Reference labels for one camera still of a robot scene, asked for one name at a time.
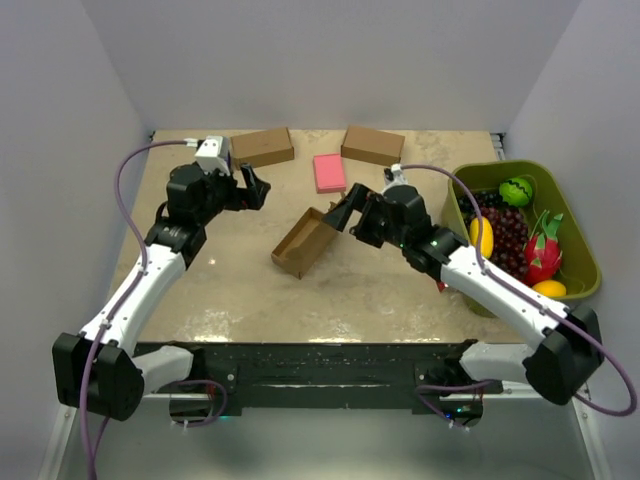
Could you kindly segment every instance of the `white wall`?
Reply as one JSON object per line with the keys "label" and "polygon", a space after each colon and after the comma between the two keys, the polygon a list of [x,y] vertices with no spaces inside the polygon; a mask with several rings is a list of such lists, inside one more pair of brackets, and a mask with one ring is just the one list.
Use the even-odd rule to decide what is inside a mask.
{"label": "white wall", "polygon": [[82,0],[158,128],[504,131],[579,0]]}
{"label": "white wall", "polygon": [[2,2],[0,65],[0,478],[22,480],[58,409],[53,341],[107,293],[114,168],[145,134],[78,0]]}
{"label": "white wall", "polygon": [[[603,272],[594,301],[606,345],[640,387],[640,3],[583,0],[508,131],[507,153],[553,170]],[[596,399],[627,405],[613,369]],[[640,415],[598,416],[616,478],[638,478]]]}

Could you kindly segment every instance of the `green basket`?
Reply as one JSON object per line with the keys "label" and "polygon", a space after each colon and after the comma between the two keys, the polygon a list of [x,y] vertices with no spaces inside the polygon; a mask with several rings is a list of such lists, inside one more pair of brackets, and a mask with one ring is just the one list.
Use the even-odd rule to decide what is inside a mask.
{"label": "green basket", "polygon": [[[600,269],[567,200],[549,170],[528,160],[512,160],[463,165],[454,173],[472,192],[497,190],[500,183],[511,177],[523,177],[528,180],[533,187],[533,202],[521,211],[529,228],[533,228],[538,216],[545,210],[549,210],[551,215],[564,214],[558,229],[558,242],[563,252],[562,267],[554,278],[567,287],[567,295],[556,300],[561,302],[582,300],[595,293],[600,287]],[[460,187],[449,180],[449,190],[442,210],[442,222],[444,226],[469,240],[469,234],[458,208],[457,198],[461,195]],[[465,297],[465,302],[479,315],[494,316],[469,297]]]}

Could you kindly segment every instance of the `brown cardboard box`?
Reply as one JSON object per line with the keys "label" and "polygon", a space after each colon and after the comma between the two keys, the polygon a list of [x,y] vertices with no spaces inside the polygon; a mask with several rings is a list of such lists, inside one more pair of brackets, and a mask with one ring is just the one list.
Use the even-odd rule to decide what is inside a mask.
{"label": "brown cardboard box", "polygon": [[322,221],[323,216],[320,210],[309,208],[271,252],[273,263],[302,278],[338,235]]}
{"label": "brown cardboard box", "polygon": [[372,128],[350,125],[342,142],[345,158],[390,167],[400,162],[404,137]]}
{"label": "brown cardboard box", "polygon": [[291,136],[287,127],[231,137],[231,149],[236,168],[241,163],[248,163],[253,168],[258,168],[294,158]]}

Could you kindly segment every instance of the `red grapes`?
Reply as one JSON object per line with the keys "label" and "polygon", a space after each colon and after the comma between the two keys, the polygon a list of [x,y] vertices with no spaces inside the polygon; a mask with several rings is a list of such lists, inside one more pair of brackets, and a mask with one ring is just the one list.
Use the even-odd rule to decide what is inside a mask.
{"label": "red grapes", "polygon": [[[528,266],[523,249],[529,240],[529,227],[524,215],[502,201],[498,193],[474,194],[482,216],[493,229],[493,254],[491,262],[519,281],[524,281]],[[475,218],[471,202],[466,197],[458,199],[458,206],[465,217],[467,228]]]}

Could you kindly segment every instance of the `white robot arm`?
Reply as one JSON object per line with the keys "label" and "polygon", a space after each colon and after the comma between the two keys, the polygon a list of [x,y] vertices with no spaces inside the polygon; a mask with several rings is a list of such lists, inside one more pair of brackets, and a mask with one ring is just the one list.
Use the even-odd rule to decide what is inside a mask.
{"label": "white robot arm", "polygon": [[171,172],[167,201],[158,209],[145,238],[146,269],[115,316],[107,320],[108,312],[143,268],[142,256],[107,305],[78,335],[63,333],[54,343],[53,363],[61,403],[79,405],[84,364],[99,335],[88,389],[89,411],[125,420],[145,394],[193,373],[196,348],[167,345],[133,358],[134,347],[165,292],[187,271],[206,241],[204,227],[223,210],[259,210],[271,188],[249,165],[240,167],[246,188],[238,187],[226,137],[207,137],[200,143],[195,160]]}
{"label": "white robot arm", "polygon": [[[361,212],[358,224],[350,229],[358,240],[377,248],[385,242],[395,245],[414,269],[471,297],[520,334],[524,344],[475,343],[467,348],[459,363],[469,380],[528,383],[547,400],[566,404],[602,364],[603,356],[550,313],[601,342],[595,312],[586,306],[570,310],[485,260],[484,267],[504,285],[490,278],[474,247],[448,228],[431,223],[424,200],[402,170],[397,164],[385,171],[386,186],[380,193],[355,184],[324,221],[341,231],[354,210]],[[540,308],[515,292],[535,298]],[[425,384],[433,381],[425,379]]]}

